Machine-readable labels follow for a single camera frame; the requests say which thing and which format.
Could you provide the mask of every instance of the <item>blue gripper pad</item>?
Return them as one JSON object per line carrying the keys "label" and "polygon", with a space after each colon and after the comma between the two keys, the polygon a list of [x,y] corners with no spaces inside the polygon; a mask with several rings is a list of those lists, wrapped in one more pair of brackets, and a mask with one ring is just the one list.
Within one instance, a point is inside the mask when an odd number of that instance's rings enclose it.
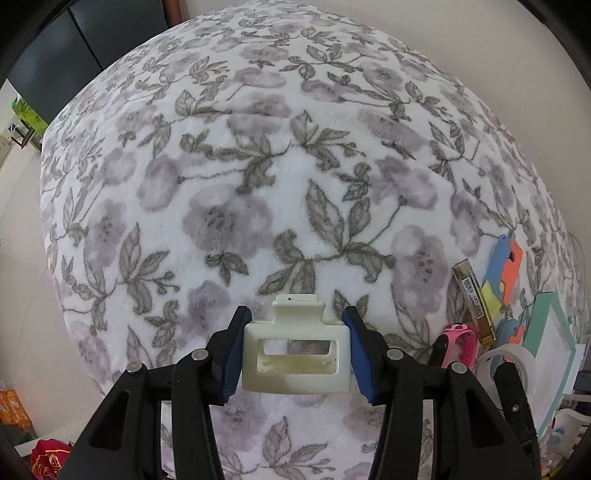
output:
{"label": "blue gripper pad", "polygon": [[250,309],[238,307],[213,357],[212,373],[219,382],[220,396],[224,402],[234,395],[238,386],[242,372],[244,327],[251,320]]}
{"label": "blue gripper pad", "polygon": [[374,383],[374,366],[364,346],[364,334],[367,328],[355,307],[347,307],[341,315],[343,323],[349,327],[351,335],[351,366],[357,379],[359,391],[369,403],[376,399],[377,392]]}

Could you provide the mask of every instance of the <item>orange box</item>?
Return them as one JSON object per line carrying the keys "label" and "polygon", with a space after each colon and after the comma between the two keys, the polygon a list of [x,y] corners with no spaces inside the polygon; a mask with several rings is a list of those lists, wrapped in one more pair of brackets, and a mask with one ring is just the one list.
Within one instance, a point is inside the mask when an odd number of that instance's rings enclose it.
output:
{"label": "orange box", "polygon": [[22,406],[21,400],[18,398],[15,390],[3,390],[0,392],[0,406],[4,406],[8,414],[2,414],[2,423],[4,425],[21,425],[22,428],[26,428],[31,423],[31,419],[25,408]]}
{"label": "orange box", "polygon": [[14,425],[12,421],[12,411],[8,400],[4,397],[4,392],[0,391],[0,421],[4,425]]}

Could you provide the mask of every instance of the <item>yellow sticky note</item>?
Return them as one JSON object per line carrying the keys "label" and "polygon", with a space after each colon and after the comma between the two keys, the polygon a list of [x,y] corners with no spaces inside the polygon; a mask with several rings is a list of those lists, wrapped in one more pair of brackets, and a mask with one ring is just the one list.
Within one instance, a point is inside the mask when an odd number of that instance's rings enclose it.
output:
{"label": "yellow sticky note", "polygon": [[491,320],[494,320],[501,310],[501,301],[493,293],[490,282],[484,282],[484,285],[480,289],[480,293],[482,294],[486,309],[491,316]]}

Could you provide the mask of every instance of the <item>red packaging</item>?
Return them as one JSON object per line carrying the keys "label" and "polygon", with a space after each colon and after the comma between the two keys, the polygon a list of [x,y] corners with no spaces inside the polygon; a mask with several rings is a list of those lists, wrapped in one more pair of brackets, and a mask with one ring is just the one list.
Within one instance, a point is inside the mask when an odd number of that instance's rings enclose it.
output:
{"label": "red packaging", "polygon": [[37,480],[57,480],[72,447],[59,440],[39,440],[31,452],[31,470]]}

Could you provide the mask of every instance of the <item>pink wristband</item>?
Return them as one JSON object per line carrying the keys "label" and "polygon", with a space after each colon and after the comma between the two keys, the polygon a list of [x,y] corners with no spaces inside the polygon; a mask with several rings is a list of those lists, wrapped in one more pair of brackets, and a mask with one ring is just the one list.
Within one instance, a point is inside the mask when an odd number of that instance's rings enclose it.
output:
{"label": "pink wristband", "polygon": [[454,357],[451,346],[462,337],[462,353],[459,360],[468,368],[472,369],[476,362],[476,354],[478,353],[478,337],[474,330],[470,330],[465,323],[454,323],[453,325],[446,327],[442,335],[447,336],[448,347],[441,366],[447,368],[449,364],[458,360]]}

